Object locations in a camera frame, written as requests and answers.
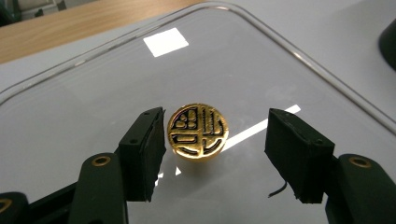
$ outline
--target glass surface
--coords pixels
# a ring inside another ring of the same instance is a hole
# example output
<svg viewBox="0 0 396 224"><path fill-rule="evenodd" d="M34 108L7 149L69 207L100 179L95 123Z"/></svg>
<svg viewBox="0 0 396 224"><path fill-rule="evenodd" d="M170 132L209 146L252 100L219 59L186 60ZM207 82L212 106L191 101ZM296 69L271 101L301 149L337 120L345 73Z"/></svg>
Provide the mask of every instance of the glass surface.
<svg viewBox="0 0 396 224"><path fill-rule="evenodd" d="M144 38L177 28L188 42L154 57ZM169 143L151 203L128 203L130 223L328 223L323 204L301 204L264 154L268 116L296 112L335 144L396 179L395 123L326 69L257 21L223 3L188 7L1 92L0 191L30 202L78 180L91 155L113 152L138 115L214 106L235 145L204 163Z"/></svg>

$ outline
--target white table surface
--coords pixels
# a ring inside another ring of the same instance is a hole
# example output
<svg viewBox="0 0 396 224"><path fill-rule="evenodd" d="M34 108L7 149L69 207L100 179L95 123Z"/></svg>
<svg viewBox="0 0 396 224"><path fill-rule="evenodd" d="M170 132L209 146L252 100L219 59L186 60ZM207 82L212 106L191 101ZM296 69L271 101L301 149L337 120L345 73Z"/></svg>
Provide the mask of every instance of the white table surface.
<svg viewBox="0 0 396 224"><path fill-rule="evenodd" d="M322 64L364 98L396 119L396 72L377 47L396 19L393 0L228 0L245 8ZM0 91L151 21L46 50L0 65Z"/></svg>

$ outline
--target gold coin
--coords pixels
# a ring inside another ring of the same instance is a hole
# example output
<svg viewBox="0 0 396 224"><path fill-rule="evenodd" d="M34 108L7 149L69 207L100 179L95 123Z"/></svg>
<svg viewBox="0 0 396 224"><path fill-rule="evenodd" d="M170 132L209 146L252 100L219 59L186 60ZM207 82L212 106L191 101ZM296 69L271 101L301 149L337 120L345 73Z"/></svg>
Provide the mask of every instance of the gold coin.
<svg viewBox="0 0 396 224"><path fill-rule="evenodd" d="M207 161L218 155L228 137L228 125L210 105L182 106L168 123L168 138L174 152L190 161Z"/></svg>

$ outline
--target clear acrylic sheet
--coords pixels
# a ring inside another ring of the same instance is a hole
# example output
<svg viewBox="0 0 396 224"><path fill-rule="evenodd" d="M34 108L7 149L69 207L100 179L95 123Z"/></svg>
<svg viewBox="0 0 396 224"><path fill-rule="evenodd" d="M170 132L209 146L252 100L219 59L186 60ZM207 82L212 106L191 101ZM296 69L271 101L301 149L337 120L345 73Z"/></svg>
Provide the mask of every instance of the clear acrylic sheet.
<svg viewBox="0 0 396 224"><path fill-rule="evenodd" d="M144 38L177 28L188 46L154 57ZM233 146L204 163L167 152L151 203L130 223L328 223L301 204L264 154L268 109L295 112L396 179L395 122L240 7L203 3L166 16L1 92L0 191L38 200L78 180L91 155L113 152L138 115L213 105ZM248 138L238 134L260 128Z"/></svg>

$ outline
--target round gold token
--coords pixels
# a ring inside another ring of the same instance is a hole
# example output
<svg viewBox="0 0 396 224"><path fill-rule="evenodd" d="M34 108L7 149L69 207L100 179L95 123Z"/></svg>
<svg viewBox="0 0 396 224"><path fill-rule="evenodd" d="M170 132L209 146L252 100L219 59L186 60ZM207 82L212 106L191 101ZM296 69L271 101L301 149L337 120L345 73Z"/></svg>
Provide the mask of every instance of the round gold token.
<svg viewBox="0 0 396 224"><path fill-rule="evenodd" d="M228 125L210 105L182 106L169 120L168 138L174 152L190 161L207 161L218 155L228 137Z"/></svg>

